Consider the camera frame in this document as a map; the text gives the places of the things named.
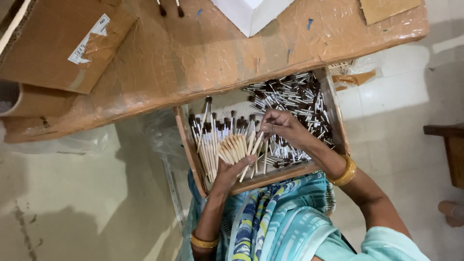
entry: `plastic bag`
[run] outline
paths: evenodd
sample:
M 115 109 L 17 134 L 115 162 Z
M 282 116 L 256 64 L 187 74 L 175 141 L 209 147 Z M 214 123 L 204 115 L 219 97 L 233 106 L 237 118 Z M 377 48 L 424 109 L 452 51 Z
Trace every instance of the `plastic bag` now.
M 185 157 L 184 145 L 172 108 L 143 116 L 143 133 L 154 152 Z
M 373 53 L 353 61 L 329 65 L 337 91 L 345 90 L 383 77 L 380 53 Z
M 6 129 L 0 120 L 0 149 L 26 154 L 64 153 L 102 153 L 108 145 L 110 125 L 73 133 L 58 139 L 47 141 L 4 143 Z

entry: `bracelet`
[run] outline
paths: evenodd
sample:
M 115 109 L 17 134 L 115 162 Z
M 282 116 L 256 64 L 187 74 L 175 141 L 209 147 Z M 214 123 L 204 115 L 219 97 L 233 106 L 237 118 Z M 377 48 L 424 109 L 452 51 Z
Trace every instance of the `bracelet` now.
M 196 236 L 194 236 L 195 230 L 196 229 L 194 229 L 190 234 L 190 242 L 192 243 L 192 245 L 199 248 L 214 248 L 219 244 L 219 237 L 214 241 L 203 241 L 198 239 Z
M 345 173 L 337 179 L 330 179 L 327 177 L 330 183 L 338 187 L 348 184 L 354 178 L 356 172 L 356 163 L 349 156 L 342 155 L 342 157 L 347 161 Z

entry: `white paper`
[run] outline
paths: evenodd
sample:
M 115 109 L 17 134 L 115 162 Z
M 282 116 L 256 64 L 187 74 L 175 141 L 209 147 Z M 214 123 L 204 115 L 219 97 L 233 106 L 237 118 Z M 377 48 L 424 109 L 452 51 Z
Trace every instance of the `white paper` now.
M 87 42 L 89 41 L 90 33 L 96 33 L 99 35 L 106 36 L 106 26 L 108 26 L 109 23 L 110 23 L 110 18 L 104 13 L 102 17 L 95 23 L 95 25 L 90 30 L 90 32 L 84 37 L 81 43 L 76 47 L 74 52 L 72 52 L 68 60 L 75 64 L 90 62 L 89 60 L 82 58 L 82 55 L 85 53 L 85 46 L 87 45 Z

